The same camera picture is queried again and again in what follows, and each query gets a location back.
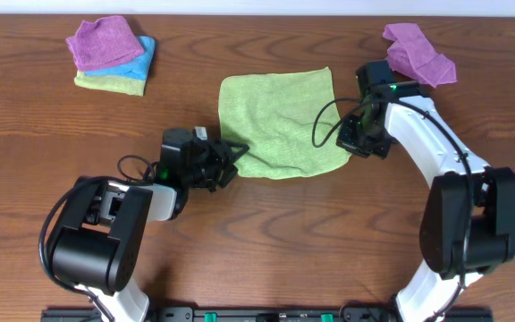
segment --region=light blue cloth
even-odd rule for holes
[[[148,76],[148,68],[154,55],[155,41],[151,37],[138,36],[139,43],[144,48],[144,54],[132,59],[126,64],[115,67],[85,72],[85,76],[122,76],[135,80],[145,81]]]

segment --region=stack of cloths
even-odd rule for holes
[[[122,16],[83,21],[67,44],[78,69],[77,86],[144,95],[155,40],[135,37]]]

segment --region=wood grain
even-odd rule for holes
[[[386,23],[418,22],[458,67],[433,91],[444,120],[477,154],[515,171],[515,19],[127,16],[157,39],[145,97],[81,89],[64,42],[97,16],[0,15],[0,321],[49,306],[87,306],[49,282],[36,242],[52,204],[81,174],[116,174],[125,154],[155,160],[163,129],[219,124],[232,75],[329,66],[335,95],[386,55]],[[343,113],[347,105],[339,107]],[[148,225],[135,271],[158,304],[340,306],[387,301],[421,260],[427,186],[402,147],[302,179],[237,178],[193,191],[175,221]],[[515,260],[459,304],[515,321]]]

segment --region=wooden table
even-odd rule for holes
[[[329,66],[335,96],[357,96],[354,71],[391,44],[386,23],[418,22],[457,64],[459,82],[433,91],[437,108],[473,151],[515,171],[515,19],[127,16],[159,44],[146,96],[131,97],[73,84],[64,39],[96,18],[0,15],[0,321],[88,305],[45,277],[36,248],[48,210],[79,175],[116,175],[130,153],[156,160],[164,129],[217,127],[231,75]],[[177,220],[149,224],[135,274],[161,305],[387,301],[421,261],[427,194],[401,146],[312,178],[236,178],[224,191],[193,191]],[[515,321],[515,260],[458,303]]]

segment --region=folded cloth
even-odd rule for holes
[[[222,82],[219,98],[222,138],[247,143],[236,162],[244,177],[309,177],[347,163],[350,154],[335,144],[314,148],[313,122],[333,100],[329,68],[314,72],[246,75]],[[317,126],[321,140],[339,122],[337,108],[325,110]],[[330,139],[336,141],[337,132]]]
[[[87,77],[84,72],[78,71],[75,84],[86,89],[101,89],[128,95],[144,96],[145,80],[135,80],[121,76],[95,76]]]
[[[454,62],[435,52],[416,23],[388,24],[383,38],[394,41],[386,57],[394,71],[433,87],[456,82]]]
[[[151,37],[138,36],[137,40],[144,47],[144,54],[132,59],[126,64],[115,67],[85,72],[85,76],[114,75],[130,77],[144,81],[148,76],[148,68],[154,54],[155,41]]]
[[[83,21],[75,35],[66,40],[77,69],[82,72],[126,64],[144,54],[122,16]]]

